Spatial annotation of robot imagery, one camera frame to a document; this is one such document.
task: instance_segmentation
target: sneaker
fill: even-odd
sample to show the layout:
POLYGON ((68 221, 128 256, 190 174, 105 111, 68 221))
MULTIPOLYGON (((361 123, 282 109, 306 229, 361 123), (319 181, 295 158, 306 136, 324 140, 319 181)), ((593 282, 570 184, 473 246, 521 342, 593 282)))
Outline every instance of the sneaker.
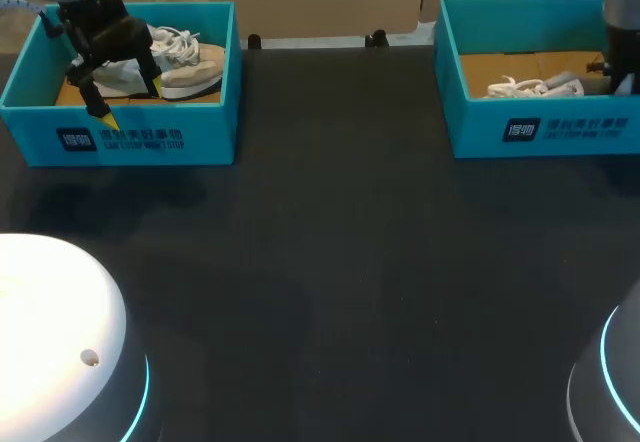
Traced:
POLYGON ((524 80, 516 83, 512 77, 502 76, 508 82, 502 84, 491 84, 487 87, 488 99, 514 99, 514 98, 529 98, 529 97, 542 97, 542 94, 547 92, 547 87, 544 85, 544 81, 533 79, 524 80))
POLYGON ((516 81, 503 76, 508 82, 487 87, 487 99, 526 99, 535 97, 582 97, 585 95, 580 80, 570 72, 563 72, 546 81, 539 79, 516 81))
MULTIPOLYGON (((224 48, 201 44, 188 30, 151 27, 151 52, 162 70, 162 97, 186 100, 209 93, 218 86, 224 71, 224 48)), ((108 62, 93 71, 100 95, 148 96, 135 59, 108 62)))

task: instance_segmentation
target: shoe box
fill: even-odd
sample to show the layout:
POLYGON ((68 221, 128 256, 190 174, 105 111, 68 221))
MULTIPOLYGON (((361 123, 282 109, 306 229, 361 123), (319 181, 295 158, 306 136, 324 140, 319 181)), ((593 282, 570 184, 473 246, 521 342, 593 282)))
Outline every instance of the shoe box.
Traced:
MULTIPOLYGON (((234 161, 242 51, 233 3, 127 4, 153 26, 200 33, 225 47, 218 93, 183 102, 107 99, 120 130, 91 117, 65 71, 66 38, 48 39, 37 19, 0 99, 0 115, 31 167, 229 165, 234 161)), ((57 21, 56 6, 47 15, 57 21)))
POLYGON ((582 77, 602 60, 602 0, 442 0, 434 68, 455 157, 640 153, 640 98, 486 99, 503 76, 582 77))

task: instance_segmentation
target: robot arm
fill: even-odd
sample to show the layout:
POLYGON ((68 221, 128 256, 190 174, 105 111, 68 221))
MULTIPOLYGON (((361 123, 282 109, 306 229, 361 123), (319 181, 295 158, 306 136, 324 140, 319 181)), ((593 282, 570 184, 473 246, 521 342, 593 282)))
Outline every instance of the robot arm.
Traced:
POLYGON ((136 59, 140 74, 152 97, 161 97, 162 71, 151 54, 153 42, 147 24, 132 17, 122 0, 51 0, 59 4, 60 25, 53 27, 40 13, 47 35, 66 33, 82 56, 67 71, 72 85, 80 89, 90 115, 118 129, 109 106, 93 83, 92 72, 105 62, 136 59))
POLYGON ((604 20, 611 90, 632 75, 632 93, 640 94, 640 0, 604 0, 604 20))

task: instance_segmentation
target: white shoelace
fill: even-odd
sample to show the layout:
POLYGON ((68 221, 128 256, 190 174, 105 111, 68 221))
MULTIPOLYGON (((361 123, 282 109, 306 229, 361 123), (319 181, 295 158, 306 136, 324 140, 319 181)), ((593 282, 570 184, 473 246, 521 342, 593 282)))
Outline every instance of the white shoelace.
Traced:
POLYGON ((158 41, 166 45, 165 48, 154 50, 154 55, 166 55, 175 58, 180 63, 196 65, 200 61, 200 45, 196 39, 200 35, 191 34, 188 30, 179 31, 173 27, 158 27, 156 30, 169 32, 166 41, 158 41))
POLYGON ((491 84, 487 87, 487 98, 503 99, 503 98, 528 98, 542 97, 548 88, 543 80, 531 79, 523 80, 516 83, 515 79, 506 75, 502 76, 509 82, 501 84, 491 84))

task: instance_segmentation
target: black table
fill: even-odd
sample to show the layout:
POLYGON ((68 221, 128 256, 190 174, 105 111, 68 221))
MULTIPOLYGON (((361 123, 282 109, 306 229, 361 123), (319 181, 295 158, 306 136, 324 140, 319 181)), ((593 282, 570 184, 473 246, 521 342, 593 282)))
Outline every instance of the black table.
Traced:
POLYGON ((0 132, 0 230, 114 275, 165 442, 570 440, 640 274, 638 159, 454 160, 428 48, 245 59, 233 167, 30 170, 0 132))

